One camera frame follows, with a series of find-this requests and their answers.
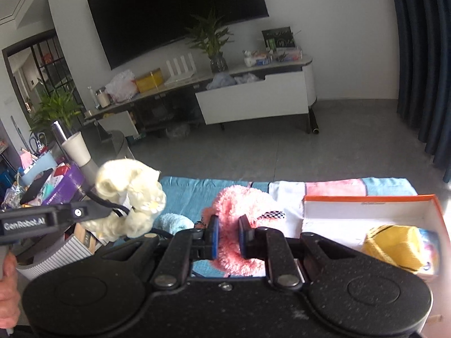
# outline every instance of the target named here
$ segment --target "pink fluffy toy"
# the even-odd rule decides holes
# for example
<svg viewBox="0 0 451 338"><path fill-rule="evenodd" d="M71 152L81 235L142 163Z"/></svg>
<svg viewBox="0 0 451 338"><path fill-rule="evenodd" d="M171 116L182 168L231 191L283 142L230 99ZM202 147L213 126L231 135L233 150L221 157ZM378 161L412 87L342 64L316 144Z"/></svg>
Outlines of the pink fluffy toy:
<svg viewBox="0 0 451 338"><path fill-rule="evenodd" d="M212 265L228 274L241 276L262 275L265 263L260 259L244 259L238 242L238 218L246 215L251 227L266 226L281 229L285 214L267 193L255 188L230 186L221 190L211 207L202 211L203 226L210 217L219 217L218 256Z"/></svg>

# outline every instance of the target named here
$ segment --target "scissors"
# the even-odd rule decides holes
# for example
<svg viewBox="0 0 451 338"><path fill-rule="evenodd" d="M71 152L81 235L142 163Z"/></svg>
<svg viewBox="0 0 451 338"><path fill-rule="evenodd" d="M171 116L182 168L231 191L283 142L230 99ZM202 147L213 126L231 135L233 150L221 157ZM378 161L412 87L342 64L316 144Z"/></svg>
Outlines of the scissors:
<svg viewBox="0 0 451 338"><path fill-rule="evenodd" d="M47 138L44 132L32 133L28 139L31 151L39 156L47 146Z"/></svg>

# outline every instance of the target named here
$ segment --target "yellow cloth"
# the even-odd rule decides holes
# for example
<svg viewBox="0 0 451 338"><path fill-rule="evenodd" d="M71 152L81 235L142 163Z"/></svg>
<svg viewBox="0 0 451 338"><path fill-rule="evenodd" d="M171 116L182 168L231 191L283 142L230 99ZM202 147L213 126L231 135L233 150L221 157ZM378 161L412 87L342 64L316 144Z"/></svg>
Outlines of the yellow cloth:
<svg viewBox="0 0 451 338"><path fill-rule="evenodd" d="M380 261L413 273L426 264L421 234L415 226L372 228L366 235L362 250Z"/></svg>

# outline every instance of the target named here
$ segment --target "dark blue curtain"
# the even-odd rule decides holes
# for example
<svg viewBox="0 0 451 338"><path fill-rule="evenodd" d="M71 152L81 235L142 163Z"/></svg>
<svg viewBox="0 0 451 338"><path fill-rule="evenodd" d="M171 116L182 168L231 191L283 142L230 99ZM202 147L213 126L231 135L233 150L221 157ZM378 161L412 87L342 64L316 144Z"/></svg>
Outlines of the dark blue curtain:
<svg viewBox="0 0 451 338"><path fill-rule="evenodd" d="M400 51L397 111L451 180L451 0L395 0Z"/></svg>

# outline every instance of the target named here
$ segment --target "human hand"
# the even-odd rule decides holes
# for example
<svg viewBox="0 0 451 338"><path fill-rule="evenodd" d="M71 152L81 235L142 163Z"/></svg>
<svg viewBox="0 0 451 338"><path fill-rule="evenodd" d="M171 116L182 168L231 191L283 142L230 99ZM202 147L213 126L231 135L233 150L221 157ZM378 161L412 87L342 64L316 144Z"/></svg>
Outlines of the human hand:
<svg viewBox="0 0 451 338"><path fill-rule="evenodd" d="M17 260L8 253L3 261L3 279L0 280L0 328L14 328L19 320L20 294L17 291Z"/></svg>

